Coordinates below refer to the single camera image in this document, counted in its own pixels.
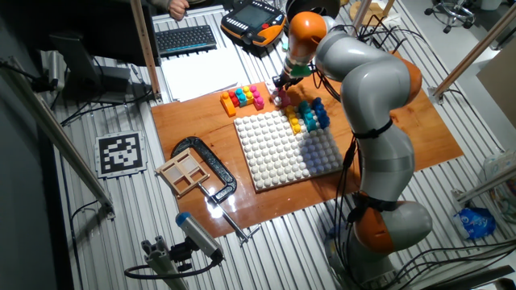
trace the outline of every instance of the white paper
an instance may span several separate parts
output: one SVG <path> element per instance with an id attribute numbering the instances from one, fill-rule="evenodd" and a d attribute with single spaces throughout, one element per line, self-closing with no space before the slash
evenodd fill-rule
<path id="1" fill-rule="evenodd" d="M 217 49 L 165 60 L 161 69 L 172 98 L 184 102 L 237 86 L 241 70 L 237 60 L 235 53 Z"/>

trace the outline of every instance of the person's hand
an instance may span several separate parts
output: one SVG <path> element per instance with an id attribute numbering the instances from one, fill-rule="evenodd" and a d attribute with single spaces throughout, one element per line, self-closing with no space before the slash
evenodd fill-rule
<path id="1" fill-rule="evenodd" d="M 183 19 L 186 8 L 190 8 L 190 5 L 186 0 L 172 0 L 169 4 L 170 17 L 176 20 Z"/>

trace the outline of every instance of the blue block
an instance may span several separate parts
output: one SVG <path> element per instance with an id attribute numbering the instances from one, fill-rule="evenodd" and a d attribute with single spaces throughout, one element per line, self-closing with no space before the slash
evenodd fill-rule
<path id="1" fill-rule="evenodd" d="M 324 109 L 324 105 L 320 97 L 316 97 L 314 99 L 314 101 L 312 102 L 312 109 L 314 110 L 315 115 L 317 116 L 317 120 L 319 121 L 321 129 L 330 126 L 330 117 L 328 117 L 328 114 Z"/>
<path id="2" fill-rule="evenodd" d="M 303 115 L 303 120 L 305 120 L 305 126 L 307 131 L 317 130 L 317 123 L 314 120 L 314 115 L 312 113 L 307 113 Z"/>
<path id="3" fill-rule="evenodd" d="M 236 97 L 239 99 L 240 108 L 242 108 L 243 106 L 246 106 L 248 104 L 248 100 L 245 97 L 245 95 L 242 93 L 242 89 L 236 90 Z"/>
<path id="4" fill-rule="evenodd" d="M 301 116 L 304 116 L 305 114 L 310 113 L 310 105 L 308 105 L 307 101 L 302 101 L 299 104 L 298 109 L 299 109 L 299 114 L 301 114 Z"/>
<path id="5" fill-rule="evenodd" d="M 320 98 L 320 97 L 316 97 L 313 101 L 312 101 L 312 109 L 315 110 L 315 108 L 317 106 L 321 105 L 323 108 L 324 108 L 324 105 L 323 105 L 323 100 Z"/>

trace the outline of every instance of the red block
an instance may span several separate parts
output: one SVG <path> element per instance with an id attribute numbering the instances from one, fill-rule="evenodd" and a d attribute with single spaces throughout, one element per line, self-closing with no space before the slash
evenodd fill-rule
<path id="1" fill-rule="evenodd" d="M 235 108 L 240 106 L 240 101 L 236 96 L 231 97 L 231 101 L 233 102 L 233 106 L 235 106 Z"/>

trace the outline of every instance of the chair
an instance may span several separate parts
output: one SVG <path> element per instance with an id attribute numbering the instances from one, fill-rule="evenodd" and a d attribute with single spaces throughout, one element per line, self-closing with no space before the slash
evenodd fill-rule
<path id="1" fill-rule="evenodd" d="M 473 22 L 475 22 L 475 14 L 468 9 L 471 4 L 469 0 L 438 0 L 438 3 L 432 8 L 425 10 L 425 15 L 432 15 L 437 12 L 447 14 L 448 19 L 446 23 L 439 20 L 446 24 L 443 30 L 444 33 L 450 32 L 452 27 L 458 27 L 459 25 L 453 25 L 457 20 L 462 22 L 462 27 L 469 29 Z"/>

